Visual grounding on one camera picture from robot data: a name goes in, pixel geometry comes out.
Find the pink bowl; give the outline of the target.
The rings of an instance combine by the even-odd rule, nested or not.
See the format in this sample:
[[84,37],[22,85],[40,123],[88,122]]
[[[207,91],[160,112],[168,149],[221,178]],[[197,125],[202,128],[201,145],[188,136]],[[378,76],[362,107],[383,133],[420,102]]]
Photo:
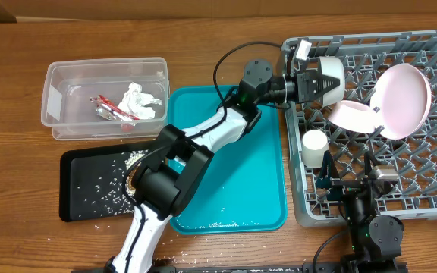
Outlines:
[[328,120],[337,127],[356,133],[373,133],[376,129],[374,111],[368,105],[350,100],[337,102]]

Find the cream paper cup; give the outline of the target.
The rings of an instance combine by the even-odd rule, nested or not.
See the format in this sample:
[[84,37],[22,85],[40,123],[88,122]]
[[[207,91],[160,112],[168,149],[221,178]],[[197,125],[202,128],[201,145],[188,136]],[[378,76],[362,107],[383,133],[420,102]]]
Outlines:
[[329,149],[326,134],[321,130],[308,130],[302,138],[302,160],[308,168],[321,168],[325,151]]

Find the red foil wrapper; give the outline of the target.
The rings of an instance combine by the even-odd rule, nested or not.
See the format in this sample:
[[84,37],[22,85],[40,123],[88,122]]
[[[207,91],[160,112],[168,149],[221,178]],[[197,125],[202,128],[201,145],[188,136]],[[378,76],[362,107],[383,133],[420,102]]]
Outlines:
[[95,113],[108,121],[122,121],[123,132],[131,132],[139,118],[121,110],[114,102],[102,95],[92,97],[90,101],[96,105]]

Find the grey bowl with rice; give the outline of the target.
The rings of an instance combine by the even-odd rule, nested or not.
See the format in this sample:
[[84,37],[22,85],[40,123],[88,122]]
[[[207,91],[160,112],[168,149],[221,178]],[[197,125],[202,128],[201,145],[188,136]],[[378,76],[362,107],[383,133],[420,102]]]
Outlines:
[[345,75],[342,61],[335,57],[320,57],[319,72],[325,76],[323,83],[327,92],[322,95],[320,102],[322,107],[326,107],[344,98]]

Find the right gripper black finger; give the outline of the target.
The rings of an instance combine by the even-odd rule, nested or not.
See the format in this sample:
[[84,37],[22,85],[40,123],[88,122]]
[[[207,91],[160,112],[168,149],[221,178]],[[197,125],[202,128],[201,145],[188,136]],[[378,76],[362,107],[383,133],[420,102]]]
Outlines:
[[333,187],[339,187],[341,179],[337,168],[335,167],[335,161],[332,158],[330,151],[325,151],[322,160],[322,166],[319,175],[316,179],[316,188],[330,189]]
[[379,161],[371,152],[364,153],[364,178],[365,179],[378,179],[379,178]]

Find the white tissue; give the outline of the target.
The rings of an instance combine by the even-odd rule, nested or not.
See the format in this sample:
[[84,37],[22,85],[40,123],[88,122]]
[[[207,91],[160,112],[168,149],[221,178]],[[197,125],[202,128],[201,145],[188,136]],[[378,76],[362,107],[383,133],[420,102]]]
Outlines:
[[119,102],[118,108],[140,120],[147,120],[156,116],[156,111],[152,106],[162,104],[161,99],[144,93],[140,84],[132,82],[128,86],[128,91],[124,94],[123,99]]

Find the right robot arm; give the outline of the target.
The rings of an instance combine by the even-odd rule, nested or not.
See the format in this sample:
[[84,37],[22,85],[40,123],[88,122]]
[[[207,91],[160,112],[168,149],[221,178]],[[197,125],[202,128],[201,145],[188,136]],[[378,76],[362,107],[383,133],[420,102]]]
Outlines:
[[370,152],[364,154],[364,175],[345,180],[335,167],[329,151],[324,152],[316,187],[327,190],[326,199],[337,201],[347,228],[333,235],[316,251],[312,270],[318,272],[319,254],[333,240],[349,234],[351,254],[331,266],[333,272],[407,272],[405,263],[396,262],[401,255],[404,224],[394,216],[380,215],[376,201],[392,191],[399,175],[392,166],[381,164]]

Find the large white plate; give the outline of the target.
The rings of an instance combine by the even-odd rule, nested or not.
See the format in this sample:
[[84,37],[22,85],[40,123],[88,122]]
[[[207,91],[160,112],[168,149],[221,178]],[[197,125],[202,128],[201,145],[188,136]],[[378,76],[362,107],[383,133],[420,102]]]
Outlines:
[[369,106],[375,127],[381,135],[400,140],[418,131],[431,106],[431,88],[427,78],[410,64],[396,64],[376,81]]

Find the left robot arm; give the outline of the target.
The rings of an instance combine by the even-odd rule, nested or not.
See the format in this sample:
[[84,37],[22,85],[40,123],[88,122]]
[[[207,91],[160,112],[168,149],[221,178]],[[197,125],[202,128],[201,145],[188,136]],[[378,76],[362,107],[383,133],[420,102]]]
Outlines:
[[222,147],[248,134],[269,103],[334,103],[345,89],[343,64],[321,57],[316,69],[275,76],[264,59],[249,61],[238,86],[219,96],[216,113],[183,130],[165,126],[151,141],[148,153],[124,173],[122,193],[134,208],[124,245],[105,264],[106,272],[147,272],[165,226],[192,200],[213,156]]

